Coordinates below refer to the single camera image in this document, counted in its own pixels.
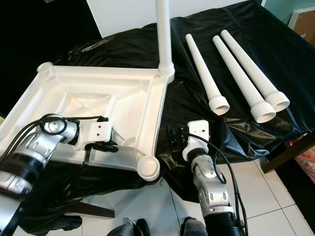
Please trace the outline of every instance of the floor tile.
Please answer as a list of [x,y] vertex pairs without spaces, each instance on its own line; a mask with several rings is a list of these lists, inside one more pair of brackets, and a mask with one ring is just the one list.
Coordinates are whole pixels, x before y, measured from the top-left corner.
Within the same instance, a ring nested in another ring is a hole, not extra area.
[[309,224],[304,219],[297,205],[283,208],[283,212],[290,222],[296,236],[314,236]]
[[260,162],[266,162],[266,161],[267,161],[266,158],[260,158],[260,159],[254,160],[260,172],[262,173],[265,180],[267,181],[271,191],[275,195],[281,208],[295,204],[294,200],[292,199],[291,195],[289,194],[285,185],[282,183],[279,176],[277,175],[276,171],[272,171],[270,173],[264,174],[264,172],[262,171],[260,167]]
[[[228,167],[227,165],[218,166],[227,180],[226,188],[235,209],[234,190]],[[232,164],[232,168],[237,179],[247,218],[280,209],[277,200],[254,162]],[[183,201],[173,191],[172,195],[180,220],[187,216],[202,220],[199,204]]]
[[[16,229],[13,236],[33,236],[26,233],[20,227]],[[47,236],[82,236],[82,226],[75,230],[64,231],[64,230],[51,230]]]
[[83,217],[83,235],[107,235],[123,223],[124,217],[147,220],[151,235],[177,236],[180,230],[170,189],[165,180],[141,189],[121,190],[84,200],[115,210],[114,219]]
[[295,236],[282,210],[248,219],[250,236]]

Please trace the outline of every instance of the round pipe socket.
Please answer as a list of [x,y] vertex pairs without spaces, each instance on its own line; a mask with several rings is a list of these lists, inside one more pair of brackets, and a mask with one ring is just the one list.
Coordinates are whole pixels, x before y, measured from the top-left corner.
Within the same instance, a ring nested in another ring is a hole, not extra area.
[[216,113],[218,116],[223,115],[229,110],[230,105],[227,102],[226,98],[221,95],[191,34],[186,35],[186,41],[193,61],[195,62],[195,65],[197,67],[202,84],[206,90],[209,99],[209,107],[211,111]]
[[146,181],[153,181],[159,177],[160,165],[154,156],[143,156],[137,164],[138,175]]
[[221,32],[222,38],[225,40],[235,57],[246,70],[258,90],[261,92],[265,101],[270,103],[276,112],[282,111],[290,104],[289,99],[283,92],[280,92],[270,82],[267,76],[259,69],[255,62],[248,56],[243,48],[236,42],[227,30]]
[[169,22],[168,0],[156,0],[157,40],[158,40],[158,73],[160,76],[174,74],[171,49],[171,27]]
[[213,42],[251,107],[251,114],[256,122],[264,123],[274,118],[276,116],[275,110],[268,102],[264,101],[256,87],[252,84],[246,73],[242,70],[241,66],[237,63],[236,59],[230,53],[220,37],[217,35],[214,36]]

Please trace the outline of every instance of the white pole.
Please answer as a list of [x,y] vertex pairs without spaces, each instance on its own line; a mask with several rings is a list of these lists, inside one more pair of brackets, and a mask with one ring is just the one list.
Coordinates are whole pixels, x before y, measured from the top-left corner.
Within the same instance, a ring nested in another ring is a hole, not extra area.
[[251,114],[256,122],[264,123],[270,121],[276,115],[273,107],[268,102],[264,101],[220,37],[217,35],[214,36],[213,42],[251,107]]
[[209,99],[209,107],[218,116],[223,115],[228,111],[230,105],[228,104],[226,98],[221,95],[191,34],[186,35],[186,41],[193,61],[197,67],[202,84],[206,90]]
[[270,82],[266,75],[259,69],[243,48],[235,41],[227,30],[221,32],[222,38],[230,47],[235,57],[246,70],[247,74],[257,86],[265,101],[269,102],[276,112],[282,111],[290,104],[289,99]]
[[168,0],[156,0],[156,9],[159,54],[158,72],[161,76],[169,76],[174,73],[174,64],[172,63]]

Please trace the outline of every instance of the black garbage bag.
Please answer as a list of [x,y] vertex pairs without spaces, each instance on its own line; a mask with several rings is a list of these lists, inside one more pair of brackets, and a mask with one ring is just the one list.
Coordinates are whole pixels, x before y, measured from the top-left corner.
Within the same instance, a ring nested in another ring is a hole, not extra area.
[[[232,34],[291,101],[288,109],[267,123],[254,121],[249,105],[212,42],[213,36],[223,29]],[[187,33],[192,34],[219,90],[230,104],[230,110],[220,117],[208,107],[206,92],[185,41]],[[176,72],[174,82],[167,88],[156,157],[161,164],[161,176],[182,199],[197,201],[191,171],[181,150],[186,144],[180,130],[189,121],[207,120],[211,141],[230,162],[265,156],[284,141],[314,131],[314,47],[254,1],[174,18],[171,36]],[[156,24],[87,43],[60,57],[55,64],[157,68]],[[176,146],[170,142],[174,138],[170,137],[170,128],[175,132]],[[136,172],[50,162],[27,199],[19,225],[28,233],[45,235],[56,229],[68,207],[83,197],[146,184],[152,183],[142,180]]]

